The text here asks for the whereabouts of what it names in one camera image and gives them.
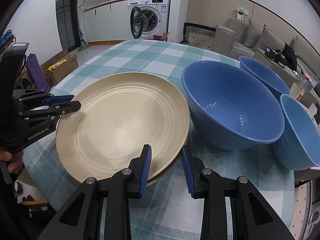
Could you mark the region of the person's left hand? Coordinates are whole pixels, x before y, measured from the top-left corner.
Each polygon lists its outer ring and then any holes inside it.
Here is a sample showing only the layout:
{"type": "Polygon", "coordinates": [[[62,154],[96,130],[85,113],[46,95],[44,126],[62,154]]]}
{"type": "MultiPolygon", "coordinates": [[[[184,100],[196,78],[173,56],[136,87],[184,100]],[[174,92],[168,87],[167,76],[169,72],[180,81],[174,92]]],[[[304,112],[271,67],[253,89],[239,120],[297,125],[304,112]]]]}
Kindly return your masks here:
{"type": "Polygon", "coordinates": [[[8,161],[8,171],[9,173],[18,174],[23,168],[23,154],[24,152],[18,152],[15,154],[11,154],[7,152],[4,148],[0,150],[0,158],[1,161],[8,161]]]}

